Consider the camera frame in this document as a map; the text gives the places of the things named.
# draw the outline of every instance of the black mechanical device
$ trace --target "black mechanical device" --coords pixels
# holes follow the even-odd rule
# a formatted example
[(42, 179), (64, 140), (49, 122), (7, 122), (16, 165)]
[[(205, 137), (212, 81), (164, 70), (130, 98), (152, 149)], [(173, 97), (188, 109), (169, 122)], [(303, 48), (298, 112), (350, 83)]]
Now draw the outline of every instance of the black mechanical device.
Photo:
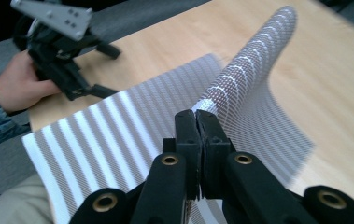
[(285, 189), (257, 157), (234, 149), (214, 114), (181, 111), (175, 124), (144, 183), (94, 192), (70, 224), (188, 223), (200, 198), (222, 200), (228, 223), (354, 223), (352, 198), (326, 186), (304, 196)]
[(70, 101), (86, 95), (106, 98), (117, 92), (98, 84), (91, 86), (74, 61), (88, 47), (96, 47), (111, 59), (120, 55), (116, 47), (91, 32), (90, 8), (64, 6), (59, 0), (12, 0), (10, 4), (24, 14), (13, 41), (21, 51), (28, 49), (39, 79), (51, 79)]

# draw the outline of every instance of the beige pants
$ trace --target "beige pants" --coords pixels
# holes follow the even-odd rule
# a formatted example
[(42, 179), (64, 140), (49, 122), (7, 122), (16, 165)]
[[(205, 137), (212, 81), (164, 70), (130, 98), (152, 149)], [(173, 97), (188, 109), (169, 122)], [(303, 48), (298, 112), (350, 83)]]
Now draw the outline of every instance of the beige pants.
[(0, 196), (0, 224), (52, 223), (47, 192), (39, 175), (33, 175)]

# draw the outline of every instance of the human hand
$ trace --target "human hand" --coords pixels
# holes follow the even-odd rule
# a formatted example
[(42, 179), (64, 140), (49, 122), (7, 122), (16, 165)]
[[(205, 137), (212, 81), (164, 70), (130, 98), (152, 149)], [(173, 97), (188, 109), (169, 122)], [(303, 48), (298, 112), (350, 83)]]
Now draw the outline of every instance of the human hand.
[(27, 109), (59, 92), (51, 80), (39, 81), (27, 50), (16, 54), (0, 75), (0, 106), (7, 114)]

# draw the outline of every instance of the light wood tabletop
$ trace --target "light wood tabletop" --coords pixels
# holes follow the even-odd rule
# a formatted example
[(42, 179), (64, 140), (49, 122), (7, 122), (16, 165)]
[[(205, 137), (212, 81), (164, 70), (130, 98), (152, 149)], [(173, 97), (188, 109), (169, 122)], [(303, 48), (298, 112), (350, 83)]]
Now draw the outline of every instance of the light wood tabletop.
[[(226, 65), (269, 17), (284, 6), (296, 9), (291, 42), (270, 74), (279, 105), (314, 143), (302, 170), (287, 186), (303, 194), (326, 185), (354, 198), (354, 25), (320, 3), (212, 0), (112, 43), (122, 51), (112, 61), (98, 52), (76, 58), (91, 84), (122, 91), (207, 53)], [(63, 95), (29, 109), (33, 130), (101, 99), (69, 102)]]

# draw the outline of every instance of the wooden table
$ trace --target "wooden table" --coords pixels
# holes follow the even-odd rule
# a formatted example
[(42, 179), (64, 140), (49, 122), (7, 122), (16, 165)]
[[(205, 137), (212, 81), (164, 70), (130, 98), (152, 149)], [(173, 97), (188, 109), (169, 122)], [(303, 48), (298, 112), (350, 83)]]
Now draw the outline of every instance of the wooden table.
[[(77, 58), (91, 82), (125, 90), (201, 57), (216, 54), (225, 65), (279, 8), (298, 13), (297, 30), (270, 76), (273, 95), (315, 144), (288, 186), (302, 194), (326, 185), (354, 198), (354, 25), (316, 1), (212, 0), (128, 35), (113, 44), (111, 61), (97, 52)], [(67, 117), (100, 99), (68, 102), (63, 95), (29, 110), (33, 130)]]

